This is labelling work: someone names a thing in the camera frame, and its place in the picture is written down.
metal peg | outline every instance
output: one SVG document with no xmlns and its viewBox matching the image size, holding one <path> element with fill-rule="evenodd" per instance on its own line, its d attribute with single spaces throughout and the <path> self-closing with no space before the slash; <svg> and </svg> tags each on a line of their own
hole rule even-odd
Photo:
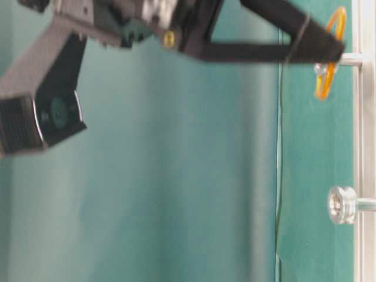
<svg viewBox="0 0 376 282">
<path fill-rule="evenodd" d="M 353 224 L 358 212 L 376 212 L 376 199 L 358 198 L 351 187 L 333 187 L 327 200 L 330 219 L 335 224 Z"/>
<path fill-rule="evenodd" d="M 359 66 L 363 64 L 363 55 L 360 53 L 345 53 L 340 60 L 341 66 Z"/>
</svg>

teal background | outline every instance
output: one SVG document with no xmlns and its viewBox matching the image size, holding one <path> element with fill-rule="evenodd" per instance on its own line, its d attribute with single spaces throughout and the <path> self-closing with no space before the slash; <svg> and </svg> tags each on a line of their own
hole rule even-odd
<svg viewBox="0 0 376 282">
<path fill-rule="evenodd" d="M 49 16 L 0 3 L 0 68 Z M 277 42 L 227 1 L 216 37 Z M 90 41 L 89 129 L 1 166 L 1 281 L 274 281 L 277 66 Z"/>
<path fill-rule="evenodd" d="M 350 0 L 292 2 L 323 25 L 344 5 L 346 52 L 351 52 Z M 281 69 L 277 253 L 282 281 L 353 281 L 353 227 L 334 226 L 326 208 L 330 187 L 354 182 L 352 74 L 351 67 L 340 67 L 328 99 L 320 102 L 313 95 L 312 66 Z"/>
</svg>

aluminum frame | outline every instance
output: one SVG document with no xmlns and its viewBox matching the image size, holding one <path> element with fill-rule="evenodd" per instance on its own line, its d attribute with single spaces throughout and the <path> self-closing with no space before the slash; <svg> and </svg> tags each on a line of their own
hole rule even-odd
<svg viewBox="0 0 376 282">
<path fill-rule="evenodd" d="M 376 2 L 352 0 L 354 68 L 354 187 L 358 197 L 376 197 Z M 376 213 L 358 213 L 354 225 L 354 281 L 376 281 Z"/>
</svg>

metal knob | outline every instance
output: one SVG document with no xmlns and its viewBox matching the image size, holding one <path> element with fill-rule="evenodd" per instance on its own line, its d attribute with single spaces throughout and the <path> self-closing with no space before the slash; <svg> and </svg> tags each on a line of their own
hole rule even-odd
<svg viewBox="0 0 376 282">
<path fill-rule="evenodd" d="M 345 53 L 342 55 L 341 60 L 338 64 L 335 65 L 335 72 L 338 71 L 339 65 L 341 66 L 358 66 L 361 67 L 363 64 L 364 58 L 360 53 Z M 326 75 L 327 73 L 327 64 L 316 63 L 313 66 L 316 75 Z"/>
<path fill-rule="evenodd" d="M 330 219 L 335 224 L 353 224 L 359 212 L 376 212 L 376 199 L 358 198 L 351 187 L 333 187 L 327 200 Z"/>
</svg>

orange ring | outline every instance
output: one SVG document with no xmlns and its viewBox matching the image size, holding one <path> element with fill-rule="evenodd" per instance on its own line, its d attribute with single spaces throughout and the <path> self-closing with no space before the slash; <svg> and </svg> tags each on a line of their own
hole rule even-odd
<svg viewBox="0 0 376 282">
<path fill-rule="evenodd" d="M 346 9 L 341 6 L 339 7 L 331 17 L 326 30 L 331 31 L 334 23 L 338 20 L 337 27 L 335 30 L 335 38 L 339 41 L 343 39 L 345 29 L 346 29 Z M 329 95 L 330 87 L 333 82 L 335 71 L 335 63 L 329 63 L 327 68 L 327 73 L 325 75 L 325 81 L 323 83 L 323 76 L 317 76 L 316 91 L 315 95 L 319 100 L 326 100 Z"/>
</svg>

